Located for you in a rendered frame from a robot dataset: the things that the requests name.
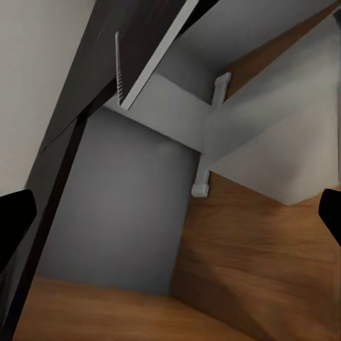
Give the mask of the notebook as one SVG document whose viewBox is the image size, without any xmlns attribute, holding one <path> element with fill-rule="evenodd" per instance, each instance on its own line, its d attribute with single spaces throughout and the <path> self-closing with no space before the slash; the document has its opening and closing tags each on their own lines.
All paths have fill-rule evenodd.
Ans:
<svg viewBox="0 0 341 341">
<path fill-rule="evenodd" d="M 133 0 L 117 32 L 118 104 L 128 111 L 200 0 Z"/>
</svg>

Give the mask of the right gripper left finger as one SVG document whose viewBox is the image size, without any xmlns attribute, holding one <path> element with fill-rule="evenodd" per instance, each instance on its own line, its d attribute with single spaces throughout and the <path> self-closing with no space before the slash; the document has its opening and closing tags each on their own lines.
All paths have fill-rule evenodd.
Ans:
<svg viewBox="0 0 341 341">
<path fill-rule="evenodd" d="M 30 189 L 0 197 L 0 273 L 36 216 L 36 202 Z"/>
</svg>

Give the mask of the desktop computer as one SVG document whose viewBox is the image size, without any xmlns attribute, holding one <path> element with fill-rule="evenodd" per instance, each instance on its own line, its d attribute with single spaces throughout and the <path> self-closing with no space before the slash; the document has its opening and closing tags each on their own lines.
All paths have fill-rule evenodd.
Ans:
<svg viewBox="0 0 341 341">
<path fill-rule="evenodd" d="M 206 168 L 285 205 L 341 186 L 341 7 L 204 120 Z"/>
</svg>

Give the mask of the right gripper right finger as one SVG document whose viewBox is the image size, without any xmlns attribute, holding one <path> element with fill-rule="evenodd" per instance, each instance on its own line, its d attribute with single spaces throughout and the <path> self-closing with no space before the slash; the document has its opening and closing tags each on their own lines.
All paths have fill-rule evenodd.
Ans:
<svg viewBox="0 0 341 341">
<path fill-rule="evenodd" d="M 318 214 L 341 246 L 341 192 L 325 189 Z"/>
</svg>

